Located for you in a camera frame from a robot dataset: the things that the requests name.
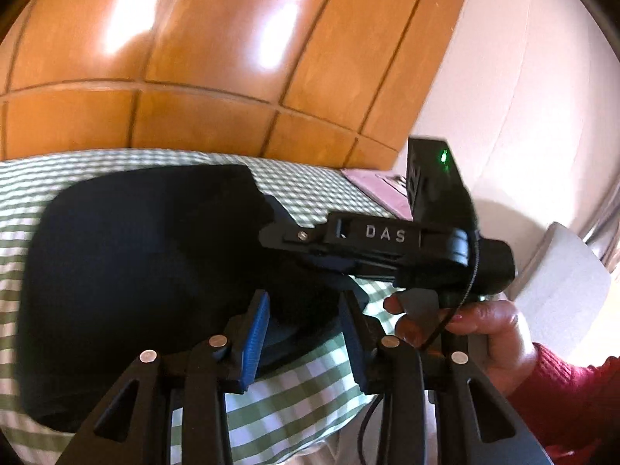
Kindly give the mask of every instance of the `person's arm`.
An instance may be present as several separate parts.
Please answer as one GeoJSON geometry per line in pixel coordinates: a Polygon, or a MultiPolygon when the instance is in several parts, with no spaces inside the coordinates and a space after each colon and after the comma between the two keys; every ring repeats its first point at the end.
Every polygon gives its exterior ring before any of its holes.
{"type": "Polygon", "coordinates": [[[540,344],[531,375],[508,397],[544,447],[578,450],[604,439],[620,417],[620,360],[575,367],[540,344]]]}

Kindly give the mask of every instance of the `black cable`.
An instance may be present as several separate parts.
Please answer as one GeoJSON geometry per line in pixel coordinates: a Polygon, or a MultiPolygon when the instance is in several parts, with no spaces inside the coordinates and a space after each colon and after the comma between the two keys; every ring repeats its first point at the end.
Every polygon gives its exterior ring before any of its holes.
{"type": "Polygon", "coordinates": [[[450,320],[452,320],[452,318],[455,317],[456,312],[459,309],[461,309],[461,306],[463,304],[465,304],[465,301],[467,301],[467,298],[469,297],[469,293],[471,292],[471,289],[474,286],[475,277],[478,274],[478,266],[480,265],[480,246],[478,244],[478,237],[476,236],[476,234],[472,234],[472,237],[474,239],[474,242],[473,242],[473,245],[474,245],[474,268],[471,271],[471,279],[469,280],[469,284],[467,285],[467,289],[465,290],[465,293],[463,294],[463,299],[461,299],[461,302],[456,307],[454,307],[453,309],[450,310],[450,312],[448,312],[448,314],[439,323],[439,325],[436,327],[436,329],[433,331],[433,333],[429,336],[429,338],[424,342],[424,344],[422,346],[420,346],[420,351],[427,350],[429,348],[429,346],[431,344],[433,344],[435,339],[437,339],[439,334],[441,334],[441,332],[444,331],[446,326],[450,323],[450,320]]]}
{"type": "Polygon", "coordinates": [[[368,407],[368,411],[366,411],[366,415],[362,420],[362,424],[360,425],[360,433],[357,435],[357,455],[360,458],[360,464],[368,465],[364,458],[364,434],[366,433],[366,427],[372,417],[374,411],[377,409],[377,406],[383,400],[383,393],[376,396],[376,398],[371,402],[370,407],[368,407]]]}

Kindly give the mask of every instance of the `brown wall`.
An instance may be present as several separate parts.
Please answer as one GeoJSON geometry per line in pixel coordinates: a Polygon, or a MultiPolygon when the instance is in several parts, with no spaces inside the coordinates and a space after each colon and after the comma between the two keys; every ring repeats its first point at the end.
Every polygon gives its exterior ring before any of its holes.
{"type": "Polygon", "coordinates": [[[32,0],[2,158],[163,147],[388,169],[463,0],[32,0]]]}

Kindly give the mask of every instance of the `human hand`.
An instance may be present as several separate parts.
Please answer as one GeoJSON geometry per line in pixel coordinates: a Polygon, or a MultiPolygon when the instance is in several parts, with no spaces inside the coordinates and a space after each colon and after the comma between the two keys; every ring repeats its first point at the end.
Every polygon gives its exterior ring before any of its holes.
{"type": "MultiPolygon", "coordinates": [[[[383,307],[392,314],[404,312],[398,293],[385,299],[383,307]]],[[[447,309],[442,309],[439,319],[447,313],[447,309]]],[[[467,304],[458,310],[446,329],[457,335],[489,335],[489,362],[485,371],[504,396],[514,392],[536,366],[537,351],[532,344],[528,325],[523,314],[510,301],[467,304]]],[[[395,332],[416,348],[426,339],[422,337],[422,329],[408,316],[398,320],[395,332]]]]}

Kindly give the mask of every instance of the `black cloth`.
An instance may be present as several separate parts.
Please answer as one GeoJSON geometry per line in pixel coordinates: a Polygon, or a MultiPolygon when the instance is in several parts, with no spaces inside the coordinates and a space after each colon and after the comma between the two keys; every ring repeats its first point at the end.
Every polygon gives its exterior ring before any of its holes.
{"type": "Polygon", "coordinates": [[[272,319],[259,375],[338,334],[348,276],[263,248],[258,231],[293,222],[239,165],[160,167],[83,181],[46,208],[26,259],[17,323],[21,403],[75,432],[145,349],[191,349],[244,313],[256,289],[272,319]]]}

